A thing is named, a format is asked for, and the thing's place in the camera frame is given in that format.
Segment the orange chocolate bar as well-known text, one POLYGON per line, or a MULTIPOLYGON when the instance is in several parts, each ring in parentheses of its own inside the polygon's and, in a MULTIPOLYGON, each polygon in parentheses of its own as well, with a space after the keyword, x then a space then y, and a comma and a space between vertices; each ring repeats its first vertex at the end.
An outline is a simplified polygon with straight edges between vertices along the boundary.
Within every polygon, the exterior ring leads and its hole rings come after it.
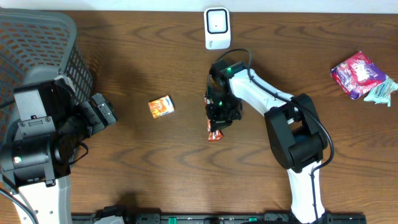
POLYGON ((208 126, 208 141, 209 142, 219 141, 220 139, 223 138, 223 134, 220 130, 216 130, 216 131, 211 130, 210 119, 207 119, 207 126, 208 126))

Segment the small orange snack packet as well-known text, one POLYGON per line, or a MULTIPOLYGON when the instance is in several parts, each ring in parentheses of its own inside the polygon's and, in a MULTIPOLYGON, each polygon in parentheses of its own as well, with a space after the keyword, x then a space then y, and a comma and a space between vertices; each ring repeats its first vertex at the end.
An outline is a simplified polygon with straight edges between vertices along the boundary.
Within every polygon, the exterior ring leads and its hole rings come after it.
POLYGON ((148 106, 153 118, 158 118, 175 111, 174 104, 169 95, 148 102, 148 106))

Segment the purple snack packet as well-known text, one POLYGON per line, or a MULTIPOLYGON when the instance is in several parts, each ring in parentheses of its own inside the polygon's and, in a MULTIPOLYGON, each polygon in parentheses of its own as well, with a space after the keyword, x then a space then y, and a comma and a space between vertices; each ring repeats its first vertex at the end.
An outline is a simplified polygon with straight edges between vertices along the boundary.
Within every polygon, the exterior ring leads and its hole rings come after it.
POLYGON ((331 77, 352 100, 357 100, 385 82, 387 75, 359 51, 335 66, 331 77))

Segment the teal white snack packet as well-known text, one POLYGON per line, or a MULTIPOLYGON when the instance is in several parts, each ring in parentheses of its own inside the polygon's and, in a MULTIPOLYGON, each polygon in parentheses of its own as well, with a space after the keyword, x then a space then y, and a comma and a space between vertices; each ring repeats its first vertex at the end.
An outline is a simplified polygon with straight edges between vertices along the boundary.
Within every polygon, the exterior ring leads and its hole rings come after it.
POLYGON ((391 93, 394 91, 397 91, 397 83, 393 79, 386 77, 383 83, 369 91, 364 101, 373 101, 375 104, 386 104, 390 107, 391 93))

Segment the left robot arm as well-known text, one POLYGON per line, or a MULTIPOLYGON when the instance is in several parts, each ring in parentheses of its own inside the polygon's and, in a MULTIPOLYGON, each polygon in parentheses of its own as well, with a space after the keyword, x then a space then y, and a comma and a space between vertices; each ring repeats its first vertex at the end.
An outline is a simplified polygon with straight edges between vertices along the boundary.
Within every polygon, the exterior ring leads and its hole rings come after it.
POLYGON ((97 93, 78 103, 66 77, 14 90, 18 116, 1 146, 1 193, 21 223, 71 223, 70 174, 76 149, 117 121, 97 93))

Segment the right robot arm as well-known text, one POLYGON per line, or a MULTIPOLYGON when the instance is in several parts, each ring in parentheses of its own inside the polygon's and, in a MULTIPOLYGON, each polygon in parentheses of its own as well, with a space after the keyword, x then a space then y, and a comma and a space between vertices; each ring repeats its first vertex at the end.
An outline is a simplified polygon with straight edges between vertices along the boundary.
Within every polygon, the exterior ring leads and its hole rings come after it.
POLYGON ((242 118, 242 103, 263 115, 271 151, 287 171, 292 193, 291 211, 300 223, 319 223, 325 216, 319 173, 323 150, 331 145, 313 101, 306 94, 284 93, 262 80, 243 62, 215 62, 205 93, 210 139, 242 118))

